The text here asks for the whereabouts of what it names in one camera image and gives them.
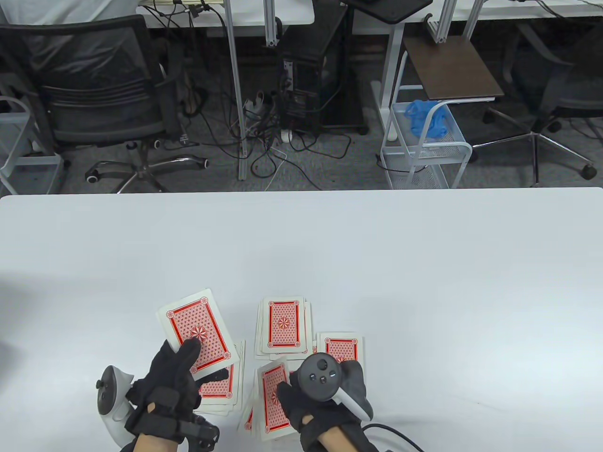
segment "black glove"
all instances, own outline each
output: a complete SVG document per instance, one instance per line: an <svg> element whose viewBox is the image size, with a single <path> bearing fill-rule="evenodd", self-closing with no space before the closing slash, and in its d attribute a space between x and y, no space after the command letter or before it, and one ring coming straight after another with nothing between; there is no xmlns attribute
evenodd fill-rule
<svg viewBox="0 0 603 452"><path fill-rule="evenodd" d="M128 400L137 405L135 412L126 422L125 428L131 432L140 420L143 412L147 410L148 397L157 388L168 388L178 393L178 403L173 412L163 412L160 407L153 412L160 416L170 417L175 420L188 421L192 418L192 411L199 407L201 396L199 388L209 381L221 381L229 377L227 369L214 372L207 377L195 381L191 374L191 367L199 358L201 342L197 339L187 339L175 353L165 341L159 352L151 362L151 368L146 377L136 380L126 394ZM181 442L182 437L168 438Z"/></svg>
<svg viewBox="0 0 603 452"><path fill-rule="evenodd" d="M301 447L309 450L322 450L318 437L333 427L350 426L360 429L360 420L343 405L334 401L317 402L302 392L299 386L297 372L291 374L291 385L280 383L276 389L277 397L285 416L291 426L300 432ZM302 419L306 415L314 418L304 425Z"/></svg>

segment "black office chair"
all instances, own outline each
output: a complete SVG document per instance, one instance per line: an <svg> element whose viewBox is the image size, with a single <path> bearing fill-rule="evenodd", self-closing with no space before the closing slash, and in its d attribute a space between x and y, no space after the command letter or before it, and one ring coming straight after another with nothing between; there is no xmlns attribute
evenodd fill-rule
<svg viewBox="0 0 603 452"><path fill-rule="evenodd" d="M40 132L57 152L133 142L128 148L137 149L138 165L97 162L86 172L87 181L120 178L114 193L121 193L145 180L166 192L155 170L186 169L186 162L207 168L207 159L190 154L148 161L157 139L178 140L184 134L176 86L183 76L184 53L180 46L170 46L164 70L142 16L86 24L0 25L0 55L21 80ZM108 169L121 171L104 172Z"/></svg>
<svg viewBox="0 0 603 452"><path fill-rule="evenodd" d="M589 118L603 116L603 24L590 30L572 46L562 46L554 51L528 23L517 24L517 34L507 44L503 60L503 76L519 93L529 111L536 116L527 127L498 110L489 108L484 115L486 124L498 116L523 130L523 133L488 143L474 145L479 149L494 143L504 143L530 138L534 186L540 183L538 174L538 142L584 160L586 165L580 176L589 180L596 176L593 162L584 155L542 134L545 128L557 131L557 118L584 118L599 137L603 137Z"/></svg>

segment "desktop pc case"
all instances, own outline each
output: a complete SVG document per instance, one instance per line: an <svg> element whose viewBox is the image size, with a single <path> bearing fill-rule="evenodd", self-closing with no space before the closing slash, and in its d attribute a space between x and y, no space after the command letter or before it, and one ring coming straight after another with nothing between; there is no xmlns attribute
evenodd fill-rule
<svg viewBox="0 0 603 452"><path fill-rule="evenodd" d="M276 51L281 126L318 135L323 128L337 127L329 120L346 109L342 100L349 97L345 91L353 15L338 1L318 0L314 16L313 24L291 25Z"/></svg>

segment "mesh chair back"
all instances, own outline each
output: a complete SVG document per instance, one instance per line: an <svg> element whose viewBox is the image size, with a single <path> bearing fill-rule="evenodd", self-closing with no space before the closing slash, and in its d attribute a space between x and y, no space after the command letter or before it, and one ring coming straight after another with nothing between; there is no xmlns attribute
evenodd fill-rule
<svg viewBox="0 0 603 452"><path fill-rule="evenodd" d="M162 86L142 16L0 25L0 53L24 82L38 123L45 122L40 128L47 127L59 143L102 145L156 136L166 130L166 116L177 118L175 108L160 102L158 90L175 98L175 86Z"/></svg>

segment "blue glove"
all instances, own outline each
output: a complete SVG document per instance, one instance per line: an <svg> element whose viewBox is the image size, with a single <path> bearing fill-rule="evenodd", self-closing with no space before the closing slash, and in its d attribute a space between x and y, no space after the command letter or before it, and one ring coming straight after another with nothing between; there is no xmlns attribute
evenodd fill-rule
<svg viewBox="0 0 603 452"><path fill-rule="evenodd" d="M420 137L427 119L427 114L431 108L437 104L436 101L414 101L412 102L406 111L404 116L411 120L411 132L415 137ZM444 118L446 112L444 107L440 107L434 115L431 117L431 124L427 129L427 138L443 138L448 133Z"/></svg>

